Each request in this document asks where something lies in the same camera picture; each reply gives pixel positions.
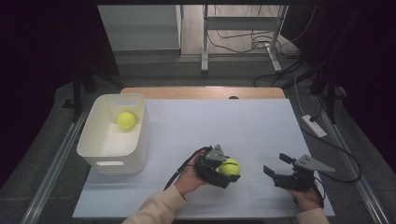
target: white paper sheet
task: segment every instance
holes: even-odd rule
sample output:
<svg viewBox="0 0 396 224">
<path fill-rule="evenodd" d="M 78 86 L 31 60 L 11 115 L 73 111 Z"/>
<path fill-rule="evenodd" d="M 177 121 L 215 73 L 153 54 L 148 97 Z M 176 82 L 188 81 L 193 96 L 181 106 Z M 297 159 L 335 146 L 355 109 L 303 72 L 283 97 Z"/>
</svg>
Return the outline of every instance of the white paper sheet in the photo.
<svg viewBox="0 0 396 224">
<path fill-rule="evenodd" d="M 186 195 L 179 219 L 294 217 L 291 195 L 262 171 L 291 174 L 279 153 L 299 159 L 308 148 L 285 100 L 147 100 L 151 122 L 145 168 L 135 175 L 101 175 L 91 169 L 73 217 L 128 217 L 195 150 L 220 144 L 237 159 L 241 177 L 227 189 L 204 186 Z M 324 211 L 334 216 L 326 199 Z"/>
</svg>

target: tennis ball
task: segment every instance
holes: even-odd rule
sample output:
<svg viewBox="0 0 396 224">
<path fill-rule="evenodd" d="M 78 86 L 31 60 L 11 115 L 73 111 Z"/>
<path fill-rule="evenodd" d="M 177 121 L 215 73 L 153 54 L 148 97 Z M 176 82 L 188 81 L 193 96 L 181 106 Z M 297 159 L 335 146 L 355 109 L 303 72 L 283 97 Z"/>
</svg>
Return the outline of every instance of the tennis ball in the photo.
<svg viewBox="0 0 396 224">
<path fill-rule="evenodd" d="M 240 175 L 241 167 L 237 160 L 228 158 L 223 164 L 219 167 L 219 172 L 223 175 Z"/>
<path fill-rule="evenodd" d="M 136 118 L 134 117 L 133 113 L 122 112 L 117 118 L 117 123 L 122 129 L 132 129 L 134 127 L 134 124 L 136 123 Z"/>
</svg>

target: cable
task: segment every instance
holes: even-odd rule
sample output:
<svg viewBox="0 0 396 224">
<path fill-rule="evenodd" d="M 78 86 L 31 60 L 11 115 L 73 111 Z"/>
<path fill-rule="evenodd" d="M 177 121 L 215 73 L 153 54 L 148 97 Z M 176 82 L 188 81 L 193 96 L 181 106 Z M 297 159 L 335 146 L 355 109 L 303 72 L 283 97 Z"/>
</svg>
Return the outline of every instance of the cable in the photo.
<svg viewBox="0 0 396 224">
<path fill-rule="evenodd" d="M 259 13 L 257 14 L 257 16 L 260 16 L 260 12 L 262 12 L 262 5 L 260 5 Z"/>
<path fill-rule="evenodd" d="M 265 38 L 268 38 L 268 39 L 271 40 L 272 39 L 271 36 L 269 36 L 269 35 L 258 35 L 258 36 L 254 36 L 253 37 L 253 35 L 255 35 L 255 34 L 253 34 L 253 32 L 252 32 L 250 34 L 250 38 L 251 38 L 251 47 L 253 49 L 267 49 L 269 47 L 269 44 L 271 43 L 270 41 L 268 41 L 268 40 L 257 40 L 257 39 L 265 37 Z"/>
<path fill-rule="evenodd" d="M 323 107 L 322 104 L 320 104 L 319 112 L 318 112 L 314 117 L 311 117 L 311 118 L 309 119 L 309 121 L 314 122 L 315 119 L 317 119 L 318 117 L 320 117 L 322 107 Z"/>
<path fill-rule="evenodd" d="M 295 77 L 294 77 L 294 88 L 296 89 L 298 106 L 300 107 L 301 112 L 302 112 L 303 115 L 305 116 L 305 112 L 303 111 L 303 108 L 301 107 L 301 104 L 300 104 L 300 97 L 299 97 L 299 95 L 298 95 L 297 83 L 296 83 L 297 77 L 299 77 L 299 76 L 295 76 Z"/>
<path fill-rule="evenodd" d="M 314 178 L 320 183 L 320 185 L 323 187 L 323 201 L 326 199 L 326 188 L 324 188 L 323 182 L 319 180 L 317 177 L 314 176 Z"/>
<path fill-rule="evenodd" d="M 307 181 L 308 183 L 311 182 L 311 181 L 308 179 L 308 177 L 306 177 L 305 175 L 300 174 L 300 173 L 296 173 L 296 174 L 299 175 L 299 177 L 302 177 L 303 179 L 305 179 L 305 181 Z M 321 208 L 323 208 L 323 207 L 324 207 L 324 199 L 325 199 L 325 196 L 322 196 L 322 195 L 321 195 L 321 193 L 320 193 L 318 187 L 315 185 L 315 182 L 312 183 L 311 188 L 312 188 L 312 190 L 313 190 L 313 191 L 317 194 L 317 196 L 318 196 L 318 203 L 319 203 L 319 206 L 320 206 Z"/>
<path fill-rule="evenodd" d="M 244 13 L 244 16 L 248 14 L 248 10 L 250 9 L 250 5 L 247 6 L 247 11 Z"/>
<path fill-rule="evenodd" d="M 343 149 L 343 148 L 341 148 L 341 147 L 339 147 L 339 146 L 337 146 L 337 145 L 335 145 L 335 144 L 333 144 L 333 143 L 330 143 L 330 142 L 327 142 L 327 141 L 325 141 L 325 140 L 323 140 L 323 139 L 321 139 L 321 138 L 315 137 L 312 133 L 309 133 L 307 130 L 305 130 L 305 129 L 303 129 L 303 128 L 301 128 L 301 130 L 302 130 L 303 132 L 305 132 L 306 134 L 308 134 L 309 136 L 311 136 L 311 137 L 313 137 L 313 138 L 315 138 L 315 139 L 318 139 L 320 142 L 322 142 L 322 143 L 324 143 L 324 144 L 326 144 L 326 145 L 329 145 L 329 146 L 331 146 L 331 147 L 335 147 L 335 148 L 337 148 L 338 150 L 340 150 L 340 151 L 344 152 L 345 154 L 347 154 L 347 155 L 355 162 L 355 164 L 358 166 L 358 169 L 359 169 L 358 176 L 357 176 L 356 178 L 354 178 L 354 179 L 351 179 L 351 180 L 337 179 L 337 178 L 335 178 L 335 177 L 333 177 L 333 176 L 331 176 L 331 175 L 327 175 L 327 174 L 325 174 L 325 173 L 323 173 L 323 172 L 320 172 L 321 174 L 323 174 L 323 175 L 329 177 L 330 179 L 332 179 L 332 180 L 334 180 L 334 181 L 337 181 L 337 182 L 340 182 L 340 183 L 347 183 L 347 184 L 355 183 L 355 182 L 357 182 L 358 180 L 361 179 L 361 165 L 360 165 L 359 162 L 355 159 L 355 157 L 352 156 L 352 154 L 350 154 L 350 153 L 349 153 L 348 151 L 346 151 L 345 149 Z"/>
<path fill-rule="evenodd" d="M 234 38 L 234 37 L 239 37 L 239 36 L 244 36 L 244 35 L 251 35 L 251 33 L 249 33 L 249 34 L 243 34 L 243 35 L 226 35 L 226 36 L 223 36 L 223 35 L 219 34 L 219 30 L 217 30 L 217 32 L 218 32 L 218 36 L 221 37 L 221 38 L 224 38 L 224 39 L 226 39 L 226 38 Z M 271 33 L 271 32 L 269 32 L 269 31 L 258 32 L 258 33 L 254 33 L 254 35 L 262 35 L 262 34 L 268 34 L 268 33 Z"/>
<path fill-rule="evenodd" d="M 216 9 L 219 11 L 219 15 L 221 15 L 220 9 L 219 9 L 219 5 L 215 5 L 215 16 L 216 16 Z"/>
<path fill-rule="evenodd" d="M 311 19 L 309 19 L 309 22 L 308 22 L 308 24 L 305 26 L 305 29 L 303 30 L 303 32 L 302 32 L 299 36 L 297 36 L 296 38 L 292 39 L 291 41 L 282 44 L 282 46 L 283 46 L 283 45 L 287 45 L 287 44 L 289 44 L 289 43 L 291 43 L 291 42 L 293 42 L 293 41 L 296 41 L 296 40 L 297 40 L 298 38 L 300 38 L 303 34 L 305 34 L 306 30 L 308 29 L 309 25 L 310 25 L 311 22 L 312 22 L 312 19 L 314 18 L 314 15 L 315 15 L 315 11 L 316 11 L 316 10 L 317 10 L 317 6 L 314 7 L 314 11 L 312 12 Z"/>
<path fill-rule="evenodd" d="M 192 160 L 192 158 L 199 154 L 202 151 L 205 151 L 206 148 L 201 148 L 199 150 L 194 151 L 194 153 L 192 153 L 192 155 L 186 159 L 183 164 L 181 164 L 181 166 L 176 170 L 176 172 L 172 175 L 172 177 L 169 179 L 168 183 L 166 184 L 165 188 L 163 190 L 166 190 L 169 188 L 169 186 L 171 186 L 171 184 L 175 181 L 176 177 L 184 170 L 184 168 L 186 168 L 186 166 L 189 166 L 189 162 Z"/>
<path fill-rule="evenodd" d="M 276 43 L 279 44 L 278 46 L 274 47 L 277 56 L 284 59 L 299 59 L 301 57 L 300 53 L 284 53 L 282 51 L 282 45 L 279 43 L 279 41 L 276 41 Z"/>
<path fill-rule="evenodd" d="M 227 50 L 230 50 L 230 51 L 235 52 L 235 53 L 248 53 L 248 52 L 251 52 L 251 51 L 255 50 L 255 49 L 248 49 L 248 50 L 238 51 L 238 50 L 234 50 L 234 49 L 229 49 L 229 48 L 227 48 L 227 47 L 214 44 L 214 43 L 212 42 L 212 40 L 210 39 L 210 35 L 209 35 L 209 34 L 207 34 L 207 38 L 209 39 L 209 42 L 210 42 L 213 46 L 218 47 L 218 48 L 222 48 L 222 49 L 227 49 Z"/>
<path fill-rule="evenodd" d="M 270 11 L 271 15 L 274 16 L 274 13 L 271 10 L 271 6 L 268 6 L 268 10 Z"/>
<path fill-rule="evenodd" d="M 262 76 L 259 76 L 259 77 L 255 77 L 255 78 L 253 79 L 253 86 L 254 86 L 254 87 L 258 87 L 258 86 L 257 86 L 257 81 L 258 81 L 259 79 L 264 78 L 264 77 L 276 77 L 276 78 L 275 78 L 274 80 L 272 80 L 272 81 L 266 80 L 266 81 L 268 81 L 268 82 L 271 82 L 271 86 L 274 86 L 274 83 L 275 83 L 276 81 L 278 81 L 281 77 L 283 77 L 284 75 L 286 75 L 286 74 L 288 74 L 288 73 L 294 72 L 294 71 L 295 71 L 297 68 L 299 68 L 303 63 L 304 63 L 304 59 L 301 58 L 301 59 L 297 60 L 296 62 L 294 62 L 290 67 L 288 67 L 287 69 L 283 70 L 283 72 L 280 73 L 280 74 L 262 75 Z"/>
<path fill-rule="evenodd" d="M 279 74 L 279 76 L 271 83 L 271 87 L 274 86 L 274 84 L 280 80 L 283 76 L 285 76 L 286 74 L 292 73 L 295 70 L 297 70 L 303 63 L 305 63 L 305 59 L 300 58 L 299 60 L 297 60 L 294 64 L 292 64 L 290 67 L 288 67 L 287 69 L 283 70 L 282 73 Z"/>
</svg>

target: person's arm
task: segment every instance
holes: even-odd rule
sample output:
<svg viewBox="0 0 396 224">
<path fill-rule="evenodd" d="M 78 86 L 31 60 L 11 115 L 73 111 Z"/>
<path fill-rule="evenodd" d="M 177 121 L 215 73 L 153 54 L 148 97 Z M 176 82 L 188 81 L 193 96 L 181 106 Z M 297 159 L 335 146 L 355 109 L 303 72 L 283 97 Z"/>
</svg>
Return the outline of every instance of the person's arm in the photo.
<svg viewBox="0 0 396 224">
<path fill-rule="evenodd" d="M 188 166 L 181 172 L 175 184 L 172 184 L 165 191 L 155 193 L 146 199 L 140 209 L 125 219 L 122 224 L 172 223 L 177 209 L 186 203 L 184 195 L 207 184 L 198 177 L 193 168 L 199 156 L 201 156 L 201 154 L 191 159 Z"/>
<path fill-rule="evenodd" d="M 185 203 L 182 195 L 172 184 L 165 191 L 153 194 L 146 199 L 140 209 L 125 219 L 122 224 L 172 223 L 176 210 Z"/>
<path fill-rule="evenodd" d="M 319 206 L 318 195 L 313 189 L 297 191 L 287 189 L 297 200 L 303 212 L 297 215 L 300 224 L 329 224 L 329 220 Z"/>
</svg>

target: table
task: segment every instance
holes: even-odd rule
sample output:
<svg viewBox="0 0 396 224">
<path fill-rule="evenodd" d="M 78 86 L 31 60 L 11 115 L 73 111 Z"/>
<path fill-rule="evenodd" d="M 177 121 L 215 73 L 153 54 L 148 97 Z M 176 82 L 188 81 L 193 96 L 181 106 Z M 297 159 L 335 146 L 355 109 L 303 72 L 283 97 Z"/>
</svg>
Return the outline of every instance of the table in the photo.
<svg viewBox="0 0 396 224">
<path fill-rule="evenodd" d="M 208 143 L 220 143 L 226 155 L 238 159 L 241 178 L 227 189 L 209 186 L 187 195 L 189 203 L 177 212 L 177 219 L 294 217 L 299 213 L 290 195 L 275 188 L 262 172 L 266 164 L 278 173 L 291 173 L 291 167 L 277 158 L 280 152 L 298 158 L 309 154 L 281 89 L 128 88 L 121 93 L 142 93 L 147 98 L 151 133 L 146 166 L 136 175 L 101 175 L 91 169 L 73 217 L 128 217 L 151 193 L 163 189 L 195 149 Z M 241 100 L 228 100 L 230 96 Z M 325 212 L 334 215 L 328 201 Z"/>
<path fill-rule="evenodd" d="M 208 5 L 204 7 L 204 41 L 202 46 L 201 71 L 208 72 L 209 56 L 208 30 L 248 30 L 248 31 L 273 31 L 271 43 L 266 46 L 268 57 L 276 73 L 282 72 L 282 67 L 276 57 L 276 41 L 285 19 L 286 6 L 280 6 L 276 17 L 209 17 Z"/>
</svg>

